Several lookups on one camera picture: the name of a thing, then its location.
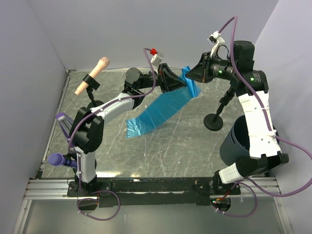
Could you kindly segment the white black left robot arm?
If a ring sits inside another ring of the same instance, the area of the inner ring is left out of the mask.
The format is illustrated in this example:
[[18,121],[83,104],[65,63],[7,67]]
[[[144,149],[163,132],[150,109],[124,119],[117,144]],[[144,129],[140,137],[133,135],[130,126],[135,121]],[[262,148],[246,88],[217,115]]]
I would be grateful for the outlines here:
[[99,187],[95,154],[102,143],[105,124],[138,107],[146,96],[142,89],[160,87],[163,94],[173,94],[186,86],[166,63],[147,74],[133,67],[126,72],[124,89],[116,98],[93,108],[80,108],[69,134],[69,153],[75,155],[77,162],[75,181],[80,192],[90,196]]

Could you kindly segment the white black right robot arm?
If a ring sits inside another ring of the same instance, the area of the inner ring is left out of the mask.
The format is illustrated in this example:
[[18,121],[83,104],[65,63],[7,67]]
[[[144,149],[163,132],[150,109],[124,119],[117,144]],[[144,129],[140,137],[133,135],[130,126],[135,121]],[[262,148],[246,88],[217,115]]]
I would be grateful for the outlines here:
[[227,167],[215,172],[213,189],[218,194],[229,190],[231,183],[267,173],[289,162],[273,128],[267,77],[263,71],[254,69],[254,45],[237,40],[228,48],[226,59],[217,53],[221,46],[216,43],[210,52],[203,53],[199,63],[186,74],[187,78],[201,83],[214,78],[230,82],[217,111],[203,120],[209,130],[218,131],[223,127],[220,114],[233,97],[238,97],[243,108],[244,114],[234,122],[220,147],[220,156]]

